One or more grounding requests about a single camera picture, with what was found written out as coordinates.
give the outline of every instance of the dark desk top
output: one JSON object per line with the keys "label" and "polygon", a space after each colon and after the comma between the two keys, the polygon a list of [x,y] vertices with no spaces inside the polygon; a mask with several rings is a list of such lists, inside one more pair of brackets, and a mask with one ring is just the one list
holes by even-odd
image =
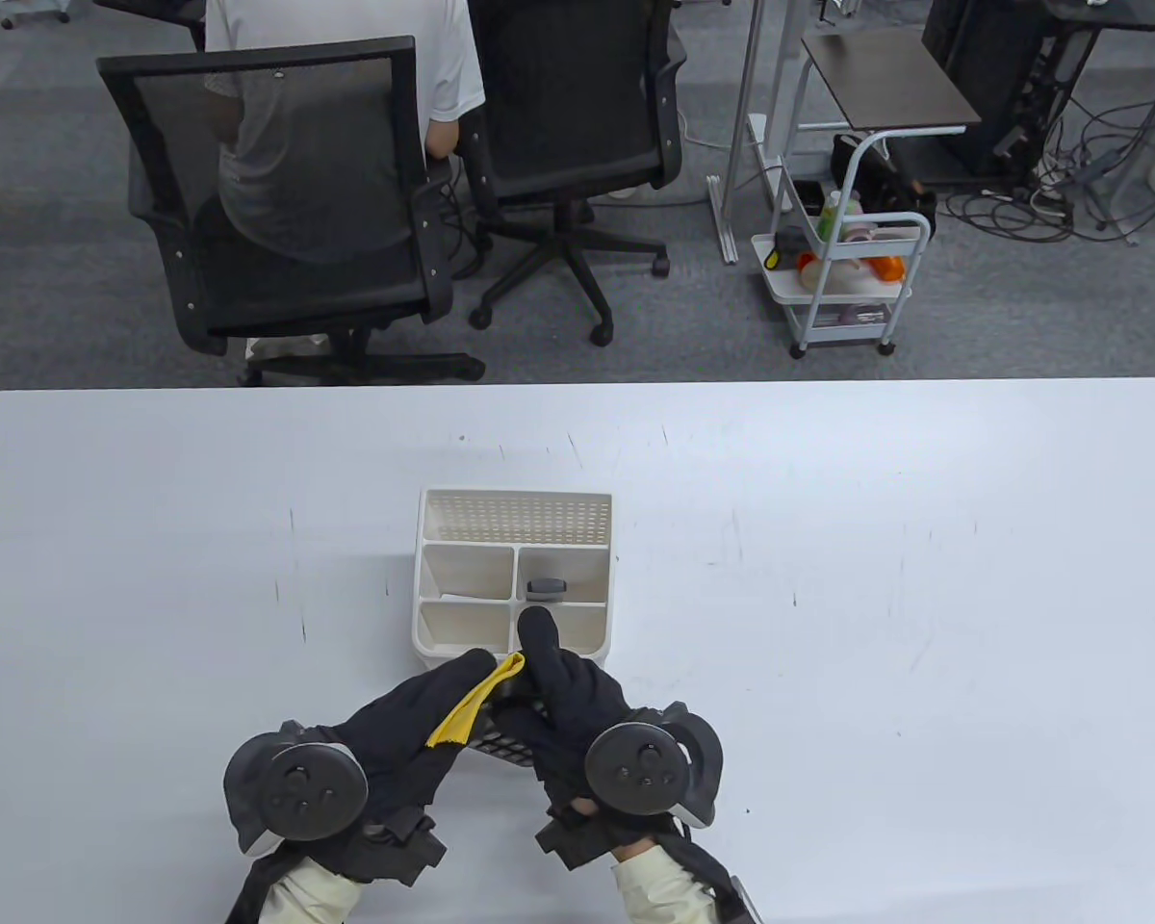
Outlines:
{"label": "dark desk top", "polygon": [[1101,6],[1088,6],[1087,0],[1043,0],[1044,8],[1061,22],[1080,25],[1119,28],[1127,32],[1154,32],[1155,22],[1138,18],[1130,0],[1109,0]]}
{"label": "dark desk top", "polygon": [[918,31],[887,28],[805,36],[805,47],[843,118],[856,131],[979,122],[979,116],[921,43]]}
{"label": "dark desk top", "polygon": [[206,0],[95,0],[95,5],[173,25],[186,27],[206,17]]}

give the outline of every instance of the chair base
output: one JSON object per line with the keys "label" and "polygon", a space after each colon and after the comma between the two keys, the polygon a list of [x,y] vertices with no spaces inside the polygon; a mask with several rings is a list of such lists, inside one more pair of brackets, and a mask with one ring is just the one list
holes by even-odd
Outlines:
{"label": "chair base", "polygon": [[264,373],[316,379],[318,385],[365,386],[374,382],[426,385],[441,379],[477,382],[489,370],[476,357],[464,352],[424,353],[418,356],[383,356],[367,353],[371,327],[353,331],[330,331],[331,352],[323,356],[276,356],[248,360],[239,374],[239,383],[255,388],[264,383]]}
{"label": "chair base", "polygon": [[556,206],[554,215],[552,215],[552,225],[554,228],[551,230],[515,222],[497,222],[480,225],[482,230],[486,233],[534,244],[534,249],[516,261],[511,271],[499,277],[497,283],[482,295],[479,307],[474,308],[468,321],[474,329],[485,330],[493,322],[493,307],[499,300],[517,289],[530,276],[543,269],[544,266],[551,263],[552,260],[561,259],[568,263],[568,268],[572,269],[574,277],[578,278],[578,285],[582,286],[582,291],[590,299],[595,311],[598,312],[599,322],[590,330],[590,342],[595,346],[608,346],[609,343],[612,343],[612,337],[616,333],[616,326],[612,321],[612,308],[608,304],[604,291],[599,289],[595,274],[591,273],[586,252],[654,254],[650,273],[654,276],[666,278],[671,273],[668,246],[661,240],[634,238],[626,233],[608,233],[595,228],[579,228],[581,225],[581,203],[579,202],[566,202]]}

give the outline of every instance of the person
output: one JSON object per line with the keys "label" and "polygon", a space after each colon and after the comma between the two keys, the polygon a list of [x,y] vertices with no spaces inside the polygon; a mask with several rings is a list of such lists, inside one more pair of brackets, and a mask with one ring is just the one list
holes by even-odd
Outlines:
{"label": "person", "polygon": [[[556,624],[545,610],[523,613],[519,634],[547,721],[534,709],[521,707],[500,714],[498,725],[532,748],[535,775],[552,800],[552,814],[564,808],[583,818],[598,818],[604,808],[595,800],[581,769],[582,757],[601,731],[629,714],[620,684],[594,661],[561,649]],[[429,735],[493,669],[492,655],[468,651],[411,678],[348,722],[327,730],[365,767],[371,808],[363,818],[385,818],[401,806],[431,804],[462,745],[425,747]],[[670,819],[653,819],[643,822],[642,832],[621,830],[620,844],[611,851],[627,918],[632,924],[720,924],[710,889],[673,858],[673,845],[662,845],[671,836],[665,833],[671,824]],[[273,857],[258,859],[228,924],[348,921],[362,896],[362,884],[337,872],[350,857],[349,833],[319,845],[292,845],[288,841]],[[696,850],[696,845],[690,845],[690,850]],[[285,859],[277,863],[273,881],[258,875],[258,864],[269,870],[282,854]]]}
{"label": "person", "polygon": [[[457,148],[459,119],[484,104],[467,0],[207,0],[204,50],[256,50],[410,36],[419,144],[435,159]],[[342,263],[409,234],[398,215],[388,119],[374,111],[373,66],[244,70],[204,79],[204,114],[221,142],[219,188],[196,223],[234,232],[305,263]],[[381,94],[381,109],[388,94]],[[248,358],[315,352],[306,337],[251,342]]]}

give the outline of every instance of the white t-shirt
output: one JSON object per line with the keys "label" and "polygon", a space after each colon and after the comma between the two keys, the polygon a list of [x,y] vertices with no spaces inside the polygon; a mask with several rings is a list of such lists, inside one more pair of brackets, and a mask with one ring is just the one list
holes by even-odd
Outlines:
{"label": "white t-shirt", "polygon": [[[278,49],[352,43],[368,38],[415,39],[419,142],[429,122],[454,122],[484,102],[484,81],[471,35],[467,0],[207,0],[204,50]],[[222,149],[222,206],[245,237],[301,260],[348,259],[349,224],[370,211],[365,198],[393,184],[389,137],[359,135],[350,124],[323,120],[319,96],[342,96],[352,75],[375,79],[388,69],[345,77],[266,72],[214,74],[204,87],[244,102],[239,142]],[[359,144],[352,144],[358,137]],[[345,215],[335,216],[334,204]],[[370,230],[366,238],[375,238]],[[377,241],[357,240],[362,246]]]}

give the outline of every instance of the white plastic organizer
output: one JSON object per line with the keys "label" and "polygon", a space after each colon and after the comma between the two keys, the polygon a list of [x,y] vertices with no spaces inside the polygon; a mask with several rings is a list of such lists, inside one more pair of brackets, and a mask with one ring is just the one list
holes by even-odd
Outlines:
{"label": "white plastic organizer", "polygon": [[485,648],[519,650],[528,583],[566,582],[543,603],[560,644],[599,664],[612,628],[611,493],[429,487],[419,498],[411,638],[430,668]]}

